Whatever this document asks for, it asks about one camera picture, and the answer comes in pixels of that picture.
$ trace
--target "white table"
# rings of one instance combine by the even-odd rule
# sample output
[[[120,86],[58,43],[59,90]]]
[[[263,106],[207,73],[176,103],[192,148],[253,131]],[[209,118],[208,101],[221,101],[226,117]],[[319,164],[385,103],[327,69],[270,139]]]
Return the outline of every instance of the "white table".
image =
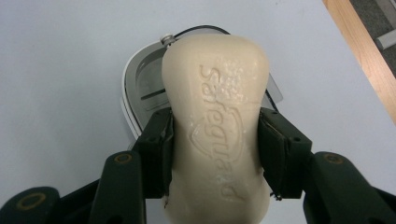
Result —
[[[313,142],[350,158],[396,194],[396,129],[319,0],[2,1],[0,204],[31,187],[62,195],[99,178],[134,139],[121,73],[165,33],[213,24],[259,43],[281,113]],[[148,201],[148,223],[165,223]],[[263,223],[305,223],[302,200],[272,202]]]

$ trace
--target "soap bar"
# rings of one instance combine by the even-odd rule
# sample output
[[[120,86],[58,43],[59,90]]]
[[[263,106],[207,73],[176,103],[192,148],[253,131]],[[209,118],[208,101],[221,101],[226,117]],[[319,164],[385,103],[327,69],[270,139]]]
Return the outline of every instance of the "soap bar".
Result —
[[[239,36],[191,35],[165,52],[175,142],[163,207],[172,223],[261,222],[270,193],[257,127],[268,76],[261,48]]]

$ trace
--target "wire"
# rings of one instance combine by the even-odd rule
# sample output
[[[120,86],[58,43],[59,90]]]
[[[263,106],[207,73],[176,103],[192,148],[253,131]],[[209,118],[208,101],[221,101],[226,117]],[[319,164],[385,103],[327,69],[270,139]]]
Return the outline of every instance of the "wire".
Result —
[[[191,32],[191,31],[194,31],[194,30],[201,30],[201,29],[216,30],[216,31],[219,31],[219,32],[221,32],[221,33],[223,33],[223,34],[225,34],[225,35],[229,35],[229,34],[230,34],[230,33],[228,33],[226,30],[223,30],[223,29],[219,28],[218,26],[213,26],[213,25],[199,25],[199,26],[191,27],[190,29],[187,29],[187,30],[185,30],[185,31],[182,31],[182,32],[178,33],[177,35],[175,35],[175,38],[178,38],[179,36],[184,35],[184,34],[186,34],[186,33],[188,33],[188,32]],[[268,90],[265,90],[265,95],[268,97],[268,100],[270,101],[272,108],[273,108],[276,112],[279,113],[279,110],[277,109],[276,104],[275,104],[275,102],[274,102],[273,98],[271,97],[271,94],[270,94],[270,92],[269,92]]]

